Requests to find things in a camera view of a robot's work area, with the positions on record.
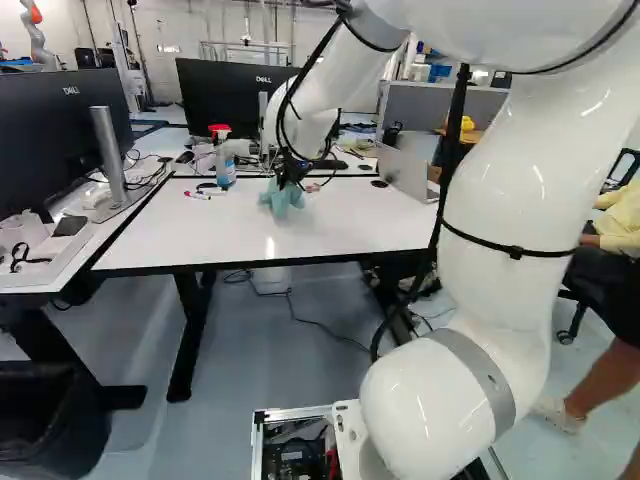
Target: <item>gray cubicle partition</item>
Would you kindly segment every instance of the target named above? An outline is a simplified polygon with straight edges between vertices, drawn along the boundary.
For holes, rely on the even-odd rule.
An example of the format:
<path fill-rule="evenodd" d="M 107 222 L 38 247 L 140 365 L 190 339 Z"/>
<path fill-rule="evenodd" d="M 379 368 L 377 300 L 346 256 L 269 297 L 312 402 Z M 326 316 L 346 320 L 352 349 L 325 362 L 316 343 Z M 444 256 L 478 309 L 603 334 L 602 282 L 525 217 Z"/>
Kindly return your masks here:
<path fill-rule="evenodd" d="M 405 130 L 430 131 L 442 128 L 449 113 L 454 85 L 394 81 L 382 87 L 377 138 L 394 122 Z M 469 87 L 465 115 L 473 118 L 477 130 L 486 130 L 504 104 L 509 90 Z"/>

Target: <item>marker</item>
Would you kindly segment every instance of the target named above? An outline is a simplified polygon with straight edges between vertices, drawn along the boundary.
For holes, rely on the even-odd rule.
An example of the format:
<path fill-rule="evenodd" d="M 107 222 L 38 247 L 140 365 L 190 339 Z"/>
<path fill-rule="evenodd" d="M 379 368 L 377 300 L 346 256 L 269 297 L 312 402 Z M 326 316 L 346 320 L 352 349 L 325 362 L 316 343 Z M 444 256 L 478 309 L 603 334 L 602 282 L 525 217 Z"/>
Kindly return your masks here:
<path fill-rule="evenodd" d="M 190 191 L 186 191 L 184 192 L 184 196 L 188 197 L 188 198 L 195 198 L 198 200 L 211 200 L 211 196 L 210 195 L 204 195 L 202 193 L 192 193 Z"/>

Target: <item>yellow shirt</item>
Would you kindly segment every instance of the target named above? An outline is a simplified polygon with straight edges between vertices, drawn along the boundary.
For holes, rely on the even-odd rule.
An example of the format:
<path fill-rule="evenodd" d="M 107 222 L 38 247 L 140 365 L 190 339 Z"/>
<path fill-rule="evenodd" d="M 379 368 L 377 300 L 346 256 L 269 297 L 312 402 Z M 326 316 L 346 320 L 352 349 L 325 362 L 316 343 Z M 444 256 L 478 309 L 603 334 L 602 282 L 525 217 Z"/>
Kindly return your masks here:
<path fill-rule="evenodd" d="M 600 248 L 640 258 L 640 181 L 600 195 L 596 208 L 606 209 L 593 224 Z"/>

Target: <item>black shorts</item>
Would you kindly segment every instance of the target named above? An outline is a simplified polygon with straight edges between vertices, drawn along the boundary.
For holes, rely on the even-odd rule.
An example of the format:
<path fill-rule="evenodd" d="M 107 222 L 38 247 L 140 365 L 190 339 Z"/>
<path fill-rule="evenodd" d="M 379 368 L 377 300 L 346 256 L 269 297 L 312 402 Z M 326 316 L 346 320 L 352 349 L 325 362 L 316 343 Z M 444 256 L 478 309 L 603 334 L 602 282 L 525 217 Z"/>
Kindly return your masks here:
<path fill-rule="evenodd" d="M 584 233 L 597 232 L 589 223 Z M 602 294 L 599 313 L 613 334 L 640 349 L 640 260 L 597 247 L 581 246 L 571 260 L 565 285 L 596 286 Z"/>
<path fill-rule="evenodd" d="M 640 349 L 640 261 L 630 267 L 627 280 L 613 287 L 607 296 L 604 322 L 613 334 Z"/>

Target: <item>trash can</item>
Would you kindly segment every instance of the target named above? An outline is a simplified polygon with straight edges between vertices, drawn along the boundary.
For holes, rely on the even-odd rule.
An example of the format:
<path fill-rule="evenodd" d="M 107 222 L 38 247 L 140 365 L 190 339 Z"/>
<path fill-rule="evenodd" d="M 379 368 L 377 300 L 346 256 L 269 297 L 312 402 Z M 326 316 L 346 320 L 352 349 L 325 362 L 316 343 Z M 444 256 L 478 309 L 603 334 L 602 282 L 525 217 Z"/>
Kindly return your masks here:
<path fill-rule="evenodd" d="M 111 431 L 98 400 L 95 380 L 73 365 L 0 363 L 0 475 L 87 475 Z"/>

